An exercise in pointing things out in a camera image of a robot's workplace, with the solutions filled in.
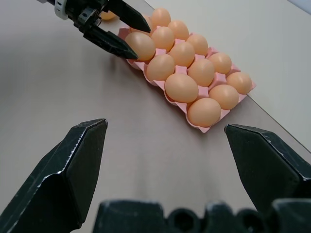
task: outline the brown egg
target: brown egg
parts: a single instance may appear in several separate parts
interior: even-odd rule
[[[201,127],[209,127],[215,124],[221,115],[221,108],[216,100],[202,98],[194,102],[187,112],[191,124]]]
[[[176,39],[187,40],[189,31],[186,25],[180,20],[174,20],[169,23],[168,27],[172,29]]]
[[[172,74],[165,81],[166,94],[176,102],[190,103],[199,95],[195,81],[186,74]]]
[[[214,64],[217,73],[226,74],[231,70],[231,59],[222,52],[211,55],[208,59]]]
[[[170,75],[174,73],[174,70],[174,59],[168,54],[159,55],[155,56],[148,64],[146,77],[150,81],[165,81]]]
[[[204,36],[199,34],[194,34],[189,36],[187,42],[192,44],[194,47],[195,54],[206,55],[208,50],[208,43]]]
[[[143,33],[129,33],[125,42],[137,54],[140,61],[148,61],[156,52],[154,41]]]
[[[230,110],[239,103],[237,90],[229,85],[222,84],[215,86],[209,92],[209,97],[216,100],[222,109]]]
[[[148,25],[149,25],[149,28],[151,29],[151,32],[152,32],[152,30],[153,30],[153,27],[152,27],[152,23],[151,23],[151,20],[149,19],[149,17],[148,16],[145,16],[145,15],[142,15],[144,18],[145,18],[145,20],[147,21],[147,23],[148,23]],[[137,29],[134,29],[134,28],[130,28],[130,31],[131,32],[139,32],[139,33],[144,33],[144,34],[146,34],[146,35],[148,35],[148,36],[151,36],[151,32],[150,33],[147,33],[147,32],[143,32],[143,31],[140,31],[140,30],[137,30]]]
[[[171,16],[168,10],[165,8],[156,8],[150,17],[152,26],[156,28],[157,26],[167,27],[171,22]]]
[[[181,42],[171,49],[169,55],[173,57],[177,66],[189,67],[194,60],[194,48],[188,42]]]
[[[111,11],[108,11],[108,12],[102,12],[101,13],[101,18],[102,20],[111,20],[113,19],[114,17],[116,17],[116,15],[114,13],[112,13]]]
[[[252,88],[252,80],[244,72],[230,74],[227,78],[227,84],[234,87],[240,94],[246,95]]]
[[[193,62],[188,69],[188,75],[192,77],[199,86],[209,86],[214,79],[214,73],[214,65],[207,59]]]
[[[174,33],[168,27],[159,27],[154,33],[152,33],[151,38],[155,42],[155,47],[158,49],[163,49],[169,52],[174,45]]]

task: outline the table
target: table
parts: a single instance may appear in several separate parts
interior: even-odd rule
[[[128,2],[152,12],[142,0]],[[17,17],[4,21],[13,12]],[[207,134],[192,128],[139,71],[82,38],[49,4],[3,0],[0,22],[0,212],[72,126],[95,118],[107,118],[108,130],[90,211],[76,233],[92,231],[107,199],[156,200],[166,215],[177,207],[201,215],[218,199],[235,211],[253,207],[223,131],[227,123],[273,131],[311,163],[249,97]],[[103,25],[115,33],[119,26]]]

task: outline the white wall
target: white wall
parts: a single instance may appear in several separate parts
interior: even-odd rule
[[[146,1],[229,54],[258,85],[250,96],[311,150],[310,15],[286,0]]]

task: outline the pink egg carton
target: pink egg carton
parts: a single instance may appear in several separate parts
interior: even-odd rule
[[[118,36],[124,40],[129,33],[130,33],[130,29],[129,28],[120,28]],[[180,42],[184,42],[184,40],[175,39],[175,43],[174,44],[178,44]],[[162,49],[156,49],[155,50],[155,56],[163,55],[163,54],[166,54],[166,53],[167,53],[166,50],[162,50]],[[214,47],[209,47],[206,56],[196,54],[195,57],[194,57],[194,61],[197,61],[197,60],[200,60],[200,59],[209,58],[211,55],[213,55],[215,53],[218,53],[218,51]],[[146,81],[148,83],[150,83],[153,86],[158,86],[158,87],[160,87],[163,90],[163,93],[164,93],[164,96],[165,96],[166,100],[169,103],[171,103],[172,105],[178,106],[185,113],[187,122],[192,127],[199,129],[203,133],[206,133],[210,129],[211,126],[210,127],[200,127],[200,126],[195,126],[195,125],[190,123],[190,121],[188,120],[188,117],[187,117],[187,111],[188,111],[188,108],[190,107],[191,103],[176,102],[176,101],[172,100],[169,96],[167,96],[167,94],[165,92],[165,87],[164,87],[165,81],[156,81],[156,80],[149,81],[147,79],[147,77],[146,77],[146,69],[147,69],[147,66],[148,66],[150,61],[147,61],[147,62],[139,62],[139,61],[134,61],[134,60],[127,60],[127,61],[133,68],[143,71],[144,77],[145,77],[145,79],[146,79]],[[232,63],[231,70],[229,71],[228,74],[224,75],[224,74],[220,74],[220,73],[215,73],[214,79],[213,79],[212,83],[208,87],[198,86],[199,87],[198,99],[208,97],[208,93],[209,93],[209,91],[213,87],[215,87],[217,85],[221,85],[221,84],[226,84],[226,76],[228,76],[228,75],[230,75],[232,73],[235,73],[235,72],[240,72],[240,69]],[[175,66],[175,73],[188,74],[188,69],[187,69],[187,67]],[[254,82],[252,82],[251,90],[253,90],[255,87],[256,87],[256,84]],[[245,97],[246,97],[246,95],[239,94],[239,103]],[[219,120],[217,122],[219,122],[221,119],[223,119],[229,112],[230,112],[230,110],[222,109],[221,110],[221,116],[220,116],[220,118],[219,118]]]

